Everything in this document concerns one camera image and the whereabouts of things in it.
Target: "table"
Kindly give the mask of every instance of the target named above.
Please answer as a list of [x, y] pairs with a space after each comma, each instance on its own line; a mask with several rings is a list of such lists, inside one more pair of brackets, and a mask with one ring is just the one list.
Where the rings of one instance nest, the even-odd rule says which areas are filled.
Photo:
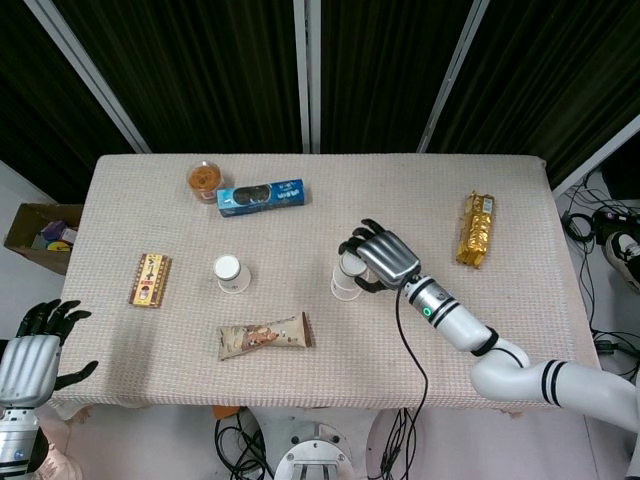
[[[236, 186], [302, 178], [307, 205], [222, 218], [198, 203], [186, 172], [212, 160]], [[496, 197], [491, 251], [479, 270], [454, 260], [459, 218], [473, 190]], [[97, 359], [86, 381], [55, 394], [64, 416], [108, 403], [397, 408], [423, 384], [394, 320], [394, 294], [340, 302], [330, 291], [338, 245], [370, 217], [394, 231], [470, 311], [533, 362], [597, 366], [555, 204], [536, 157], [509, 155], [118, 155], [100, 159], [63, 297], [93, 316], [65, 344], [60, 372]], [[129, 305], [140, 255], [169, 255], [162, 307]], [[227, 295], [213, 261], [237, 255], [249, 288]], [[221, 325], [308, 313], [315, 346], [264, 348], [217, 360]], [[427, 406], [540, 405], [481, 398], [475, 358], [456, 352], [402, 303], [409, 342], [429, 375]]]

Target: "blue cookie package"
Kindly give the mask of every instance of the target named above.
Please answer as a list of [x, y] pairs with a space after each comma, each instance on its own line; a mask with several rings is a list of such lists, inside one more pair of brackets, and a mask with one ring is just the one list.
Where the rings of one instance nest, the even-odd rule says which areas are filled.
[[218, 210], [223, 217], [294, 205], [304, 205], [304, 184], [301, 178], [218, 190]]

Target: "gold package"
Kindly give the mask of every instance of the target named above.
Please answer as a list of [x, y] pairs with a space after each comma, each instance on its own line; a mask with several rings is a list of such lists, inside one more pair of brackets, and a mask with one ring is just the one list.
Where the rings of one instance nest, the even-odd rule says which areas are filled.
[[304, 312], [264, 325], [220, 327], [219, 333], [218, 360], [226, 360], [267, 345], [302, 348], [311, 346], [311, 332]]
[[480, 268], [489, 251], [494, 207], [495, 198], [491, 195], [478, 195], [474, 191], [467, 198], [456, 252], [459, 263]]
[[143, 253], [129, 303], [137, 307], [158, 308], [171, 267], [171, 258], [158, 253]]

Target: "sneaker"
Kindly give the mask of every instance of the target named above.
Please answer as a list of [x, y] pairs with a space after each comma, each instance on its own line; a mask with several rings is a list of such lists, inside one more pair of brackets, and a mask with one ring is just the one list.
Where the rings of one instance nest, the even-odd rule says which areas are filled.
[[607, 238], [602, 249], [613, 268], [618, 270], [627, 284], [640, 293], [640, 245], [626, 233], [616, 232]]

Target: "robotic arm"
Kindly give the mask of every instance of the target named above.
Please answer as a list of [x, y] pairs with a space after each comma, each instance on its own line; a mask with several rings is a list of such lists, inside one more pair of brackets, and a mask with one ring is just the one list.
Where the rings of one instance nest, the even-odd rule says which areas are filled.
[[[356, 283], [372, 293], [401, 290], [458, 351], [478, 357], [471, 383], [480, 395], [498, 401], [547, 402], [638, 432], [640, 396], [633, 384], [613, 373], [559, 360], [532, 366], [521, 348], [485, 326], [433, 278], [421, 275], [420, 260], [394, 233], [370, 219], [362, 223], [369, 228], [354, 230], [339, 253], [360, 257], [379, 281], [356, 278]], [[640, 442], [628, 479], [640, 479], [639, 450]]]
[[25, 315], [16, 338], [9, 341], [0, 363], [0, 478], [33, 471], [33, 446], [42, 436], [34, 409], [43, 405], [54, 390], [78, 383], [98, 366], [90, 362], [76, 373], [58, 375], [60, 350], [78, 320], [91, 313], [76, 310], [79, 301], [41, 303]]

